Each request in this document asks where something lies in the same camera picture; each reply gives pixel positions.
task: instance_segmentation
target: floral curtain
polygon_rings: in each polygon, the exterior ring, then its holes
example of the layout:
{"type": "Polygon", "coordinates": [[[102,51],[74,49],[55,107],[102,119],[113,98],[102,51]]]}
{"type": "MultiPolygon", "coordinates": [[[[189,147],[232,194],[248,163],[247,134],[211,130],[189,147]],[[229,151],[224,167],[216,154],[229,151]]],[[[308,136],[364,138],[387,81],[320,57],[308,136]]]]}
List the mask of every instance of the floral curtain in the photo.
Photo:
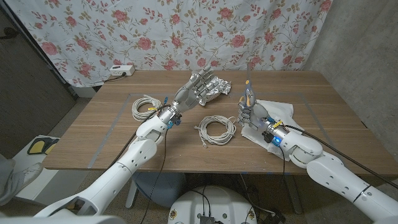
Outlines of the floral curtain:
{"type": "Polygon", "coordinates": [[[61,75],[102,85],[138,70],[300,70],[331,0],[6,0],[61,75]]]}

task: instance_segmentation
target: white cable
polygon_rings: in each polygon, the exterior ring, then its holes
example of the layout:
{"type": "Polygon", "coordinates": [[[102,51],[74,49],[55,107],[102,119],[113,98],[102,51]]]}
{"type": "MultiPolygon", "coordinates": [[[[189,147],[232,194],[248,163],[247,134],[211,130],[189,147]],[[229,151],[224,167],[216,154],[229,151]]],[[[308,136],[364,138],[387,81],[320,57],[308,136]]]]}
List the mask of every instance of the white cable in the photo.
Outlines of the white cable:
{"type": "Polygon", "coordinates": [[[134,117],[135,120],[144,121],[153,112],[152,110],[142,113],[138,112],[138,108],[147,103],[152,103],[154,108],[159,108],[162,105],[160,100],[150,97],[148,95],[144,95],[143,98],[139,98],[132,104],[131,111],[132,111],[132,116],[134,117]]]}
{"type": "Polygon", "coordinates": [[[236,126],[234,125],[235,121],[236,118],[234,116],[230,118],[226,118],[220,115],[206,116],[205,118],[203,118],[202,121],[200,121],[199,127],[195,126],[194,128],[199,130],[199,136],[203,143],[203,147],[207,147],[205,140],[208,141],[210,144],[217,144],[219,146],[223,146],[227,144],[235,134],[236,131],[236,126]],[[206,127],[213,122],[219,122],[225,125],[226,132],[220,136],[209,136],[207,134],[206,127]]]}

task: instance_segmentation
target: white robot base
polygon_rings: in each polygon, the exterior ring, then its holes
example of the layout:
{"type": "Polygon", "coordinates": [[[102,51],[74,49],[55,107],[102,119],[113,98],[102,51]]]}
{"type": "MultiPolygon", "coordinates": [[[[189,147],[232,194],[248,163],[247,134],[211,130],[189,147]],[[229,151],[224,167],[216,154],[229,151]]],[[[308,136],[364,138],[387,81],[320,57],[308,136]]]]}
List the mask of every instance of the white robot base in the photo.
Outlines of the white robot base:
{"type": "Polygon", "coordinates": [[[170,209],[168,224],[190,224],[206,223],[203,212],[206,217],[213,217],[214,221],[227,223],[255,224],[257,223],[256,214],[251,204],[240,194],[226,187],[209,185],[197,187],[194,191],[183,194],[174,202],[170,209]]]}

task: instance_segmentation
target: coiled cable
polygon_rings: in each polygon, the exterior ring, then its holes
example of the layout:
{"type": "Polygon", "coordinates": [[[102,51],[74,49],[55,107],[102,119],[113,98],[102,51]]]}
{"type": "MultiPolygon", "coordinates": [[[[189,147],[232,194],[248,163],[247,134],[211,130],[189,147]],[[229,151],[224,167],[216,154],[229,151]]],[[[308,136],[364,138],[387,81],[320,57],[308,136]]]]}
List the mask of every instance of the coiled cable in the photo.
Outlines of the coiled cable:
{"type": "Polygon", "coordinates": [[[140,106],[142,106],[144,104],[148,104],[148,103],[152,103],[154,108],[159,108],[160,106],[162,106],[162,103],[160,102],[160,100],[150,97],[148,95],[144,95],[143,98],[139,98],[132,104],[132,108],[131,108],[132,116],[134,117],[134,119],[136,121],[144,121],[152,113],[152,110],[142,112],[142,113],[138,112],[138,108],[140,106]]]}
{"type": "Polygon", "coordinates": [[[217,144],[219,146],[223,146],[227,144],[235,134],[236,131],[236,126],[234,125],[235,121],[236,118],[234,116],[230,118],[226,118],[220,115],[206,116],[205,118],[203,118],[202,121],[200,121],[199,127],[195,126],[194,128],[199,131],[199,136],[203,143],[203,147],[207,147],[205,140],[208,141],[210,144],[217,144]],[[226,132],[220,136],[209,136],[207,134],[206,127],[213,122],[219,122],[225,125],[226,132]]]}

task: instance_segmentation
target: white power strip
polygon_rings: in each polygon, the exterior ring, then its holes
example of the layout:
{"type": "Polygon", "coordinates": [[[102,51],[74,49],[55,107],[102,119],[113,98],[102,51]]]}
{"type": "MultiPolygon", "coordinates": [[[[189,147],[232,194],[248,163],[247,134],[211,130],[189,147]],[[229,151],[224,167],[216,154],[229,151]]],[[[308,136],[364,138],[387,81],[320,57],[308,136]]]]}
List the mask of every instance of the white power strip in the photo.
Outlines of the white power strip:
{"type": "Polygon", "coordinates": [[[131,76],[135,69],[132,65],[113,65],[110,71],[112,76],[121,76],[123,72],[126,72],[126,76],[131,76]]]}

